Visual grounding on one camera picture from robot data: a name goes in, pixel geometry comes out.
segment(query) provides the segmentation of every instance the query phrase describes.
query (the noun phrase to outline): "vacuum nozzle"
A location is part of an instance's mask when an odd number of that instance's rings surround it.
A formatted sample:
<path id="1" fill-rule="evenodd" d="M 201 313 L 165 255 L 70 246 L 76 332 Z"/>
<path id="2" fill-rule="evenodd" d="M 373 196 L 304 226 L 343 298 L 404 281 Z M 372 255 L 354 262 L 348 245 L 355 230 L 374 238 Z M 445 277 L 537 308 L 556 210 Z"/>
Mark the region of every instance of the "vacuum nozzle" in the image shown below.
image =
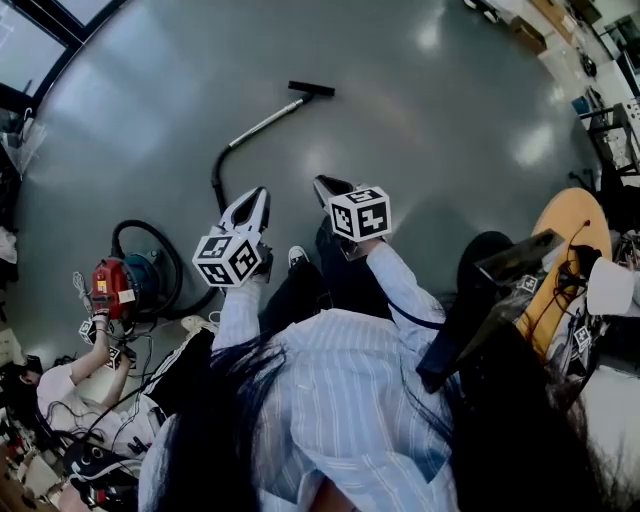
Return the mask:
<path id="1" fill-rule="evenodd" d="M 302 91 L 309 94 L 318 94 L 321 96 L 335 96 L 336 90 L 333 87 L 325 87 L 324 85 L 307 84 L 305 82 L 289 81 L 289 89 Z"/>

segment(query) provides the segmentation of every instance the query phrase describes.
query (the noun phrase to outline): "white t-shirt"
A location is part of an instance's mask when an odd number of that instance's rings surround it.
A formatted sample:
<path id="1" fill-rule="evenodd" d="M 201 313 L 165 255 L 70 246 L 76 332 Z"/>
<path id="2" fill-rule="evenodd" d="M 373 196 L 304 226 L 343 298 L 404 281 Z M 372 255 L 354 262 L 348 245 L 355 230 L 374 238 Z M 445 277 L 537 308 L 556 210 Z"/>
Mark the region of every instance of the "white t-shirt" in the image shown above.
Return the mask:
<path id="1" fill-rule="evenodd" d="M 157 404 L 144 394 L 139 395 L 137 402 L 136 405 L 134 401 L 126 412 L 110 411 L 92 431 L 102 435 L 104 441 L 101 443 L 92 437 L 91 442 L 126 457 L 143 458 L 144 453 L 136 455 L 127 445 L 135 444 L 134 436 L 147 446 L 152 444 L 154 432 L 148 413 Z M 38 407 L 53 430 L 74 434 L 86 432 L 106 410 L 104 405 L 78 395 L 76 386 L 71 381 L 71 364 L 56 366 L 45 372 L 38 385 Z M 133 420 L 118 433 L 132 416 Z"/>

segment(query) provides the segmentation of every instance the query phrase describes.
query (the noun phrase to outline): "cardboard box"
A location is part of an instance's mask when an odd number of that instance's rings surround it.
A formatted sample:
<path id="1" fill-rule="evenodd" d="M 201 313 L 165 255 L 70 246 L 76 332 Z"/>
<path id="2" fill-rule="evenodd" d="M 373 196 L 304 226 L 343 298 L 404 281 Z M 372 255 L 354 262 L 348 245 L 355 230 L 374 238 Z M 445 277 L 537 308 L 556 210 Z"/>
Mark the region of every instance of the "cardboard box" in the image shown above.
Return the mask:
<path id="1" fill-rule="evenodd" d="M 513 21 L 509 23 L 509 30 L 511 30 L 511 33 L 518 41 L 536 55 L 540 55 L 547 49 L 544 36 L 519 16 L 516 16 Z"/>
<path id="2" fill-rule="evenodd" d="M 564 40 L 573 45 L 573 31 L 576 22 L 564 7 L 558 5 L 554 0 L 531 0 L 531 3 L 549 20 Z"/>

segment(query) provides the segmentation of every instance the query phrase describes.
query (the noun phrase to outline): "shirt sleeve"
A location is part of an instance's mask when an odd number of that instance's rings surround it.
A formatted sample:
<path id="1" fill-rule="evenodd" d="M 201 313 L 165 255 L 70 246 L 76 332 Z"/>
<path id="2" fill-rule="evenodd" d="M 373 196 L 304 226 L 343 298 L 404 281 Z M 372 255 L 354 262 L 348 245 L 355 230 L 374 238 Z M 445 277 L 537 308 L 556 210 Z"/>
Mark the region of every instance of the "shirt sleeve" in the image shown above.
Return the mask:
<path id="1" fill-rule="evenodd" d="M 227 289 L 214 350 L 244 343 L 260 334 L 260 292 L 260 284 L 251 279 L 239 288 Z"/>
<path id="2" fill-rule="evenodd" d="M 60 402 L 75 390 L 76 386 L 71 380 L 71 364 L 55 366 L 40 378 L 38 398 L 46 404 Z"/>
<path id="3" fill-rule="evenodd" d="M 376 276 L 387 297 L 404 312 L 428 322 L 444 322 L 440 303 L 424 291 L 416 276 L 402 258 L 386 243 L 378 244 L 367 256 L 367 264 Z M 435 338 L 437 331 L 422 327 L 389 306 L 393 321 L 400 329 L 400 340 L 416 352 L 423 352 Z"/>

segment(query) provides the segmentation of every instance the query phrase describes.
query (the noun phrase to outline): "hand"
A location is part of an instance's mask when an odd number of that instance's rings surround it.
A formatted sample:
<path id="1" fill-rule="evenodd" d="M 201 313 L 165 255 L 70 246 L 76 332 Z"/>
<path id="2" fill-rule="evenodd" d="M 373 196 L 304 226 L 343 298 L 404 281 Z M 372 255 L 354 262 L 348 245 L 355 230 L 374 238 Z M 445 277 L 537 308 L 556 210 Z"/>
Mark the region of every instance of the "hand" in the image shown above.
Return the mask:
<path id="1" fill-rule="evenodd" d="M 363 256 L 368 256 L 381 243 L 384 243 L 382 238 L 372 238 L 358 243 L 358 249 Z"/>
<path id="2" fill-rule="evenodd" d="M 96 324 L 96 328 L 106 330 L 109 324 L 109 310 L 98 309 L 93 313 L 93 323 Z"/>

